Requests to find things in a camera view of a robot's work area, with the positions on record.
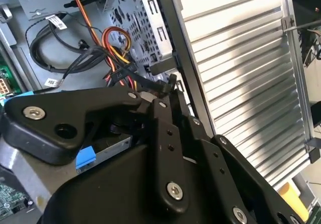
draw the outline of black plastic bracket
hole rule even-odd
[[[321,149],[321,139],[319,138],[313,138],[309,140],[306,144],[306,149],[309,153],[309,158],[311,161],[311,164],[316,162],[320,157],[320,149]]]
[[[154,99],[150,106],[150,140],[155,197],[164,213],[184,213],[189,195],[184,174],[180,131],[173,125],[169,97]],[[169,190],[169,185],[179,186]]]
[[[0,128],[11,146],[49,164],[64,165],[76,158],[83,144],[89,114],[104,118],[113,116],[117,107],[136,109],[140,103],[140,96],[125,87],[16,97],[6,103]],[[39,107],[45,116],[27,118],[24,110],[29,106]]]
[[[313,126],[317,127],[321,124],[321,101],[311,105],[311,115]]]

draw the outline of metal bracket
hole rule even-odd
[[[0,6],[0,22],[7,23],[9,20],[12,19],[12,13],[7,6],[7,4],[3,4]]]
[[[282,18],[281,23],[283,31],[286,32],[287,29],[295,26],[294,15]]]

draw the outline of metal screw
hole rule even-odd
[[[167,107],[166,104],[163,103],[163,102],[159,102],[159,104],[160,104],[160,106],[162,106],[162,107]]]
[[[129,95],[130,97],[132,97],[132,98],[137,98],[137,96],[136,96],[134,93],[132,93],[132,92],[129,92],[128,95]]]
[[[183,198],[183,190],[174,182],[167,184],[167,192],[175,200],[181,200]]]
[[[6,203],[4,204],[4,207],[7,208],[7,209],[9,209],[9,208],[10,208],[10,203],[6,202]]]
[[[290,218],[294,224],[300,224],[299,221],[294,216],[290,216]]]
[[[23,113],[26,118],[32,120],[41,120],[46,116],[46,112],[42,108],[35,106],[26,107]]]
[[[247,217],[240,208],[233,208],[233,214],[240,223],[247,224]]]
[[[224,139],[223,137],[220,137],[220,141],[221,141],[224,145],[226,145],[226,144],[227,144],[226,139]]]
[[[200,125],[200,124],[201,124],[201,122],[200,122],[198,119],[196,119],[196,118],[194,118],[193,121],[194,121],[194,123],[196,123],[197,125]]]

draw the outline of black cable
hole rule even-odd
[[[119,68],[123,69],[128,76],[130,76],[134,81],[136,81],[137,83],[139,83],[140,85],[142,85],[142,87],[145,87],[147,89],[151,89],[153,91],[156,92],[160,92],[163,93],[164,92],[164,85],[153,82],[149,79],[146,79],[130,70],[128,70],[128,68],[124,67],[124,63],[120,62],[118,59],[116,59],[107,49],[101,47],[101,46],[93,46],[90,47],[86,52],[84,52],[83,54],[81,54],[66,70],[66,72],[64,73],[61,81],[60,81],[60,85],[57,87],[50,87],[50,88],[45,88],[45,89],[41,89],[38,91],[35,91],[35,93],[44,93],[44,92],[48,92],[48,91],[53,91],[57,88],[59,88],[61,86],[61,84],[63,83],[63,81],[66,79],[66,77],[73,71],[73,69],[75,69],[77,66],[82,65],[83,63],[81,63],[83,60],[85,60],[89,55],[91,55],[93,52],[100,52],[102,53],[104,56],[108,56]]]
[[[60,13],[58,14],[58,17],[63,19],[66,15],[70,15],[70,14],[67,14],[67,13]],[[43,21],[44,19],[34,23],[33,25],[31,25],[27,31],[26,31],[26,37],[27,37],[27,33],[28,33],[28,30],[36,25],[37,23]],[[37,36],[36,38],[32,41],[31,45],[29,45],[29,49],[30,49],[30,55],[31,55],[31,58],[33,59],[33,61],[41,68],[45,69],[45,70],[48,70],[50,72],[56,72],[56,73],[65,73],[65,71],[67,70],[67,68],[62,68],[62,69],[58,69],[58,68],[55,68],[53,67],[52,65],[49,65],[47,64],[41,53],[40,53],[40,42],[45,38],[47,37],[48,35],[50,34],[53,34],[56,39],[59,41],[59,43],[61,43],[64,47],[66,47],[68,50],[70,51],[73,51],[73,52],[76,52],[76,53],[84,53],[86,52],[86,50],[83,50],[83,49],[78,49],[76,47],[73,47],[69,44],[67,44],[66,42],[64,42],[55,32],[55,29],[54,29],[54,25],[52,23],[49,23],[47,26],[44,26],[38,33],[37,33]],[[81,65],[78,65],[77,67],[75,67],[71,73],[79,73],[79,72],[83,72],[83,71],[86,71],[96,65],[98,65],[100,62],[102,62],[104,60],[104,55],[102,53],[99,53],[99,52],[96,52],[96,53],[93,53],[93,56],[90,57],[87,61],[83,62]]]

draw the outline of white label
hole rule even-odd
[[[45,82],[45,86],[47,87],[58,87],[60,85],[60,80],[55,80],[52,78],[48,78],[47,81]]]
[[[56,15],[46,17],[46,19],[50,21],[52,24],[54,24],[59,30],[63,30],[67,28],[65,23]]]

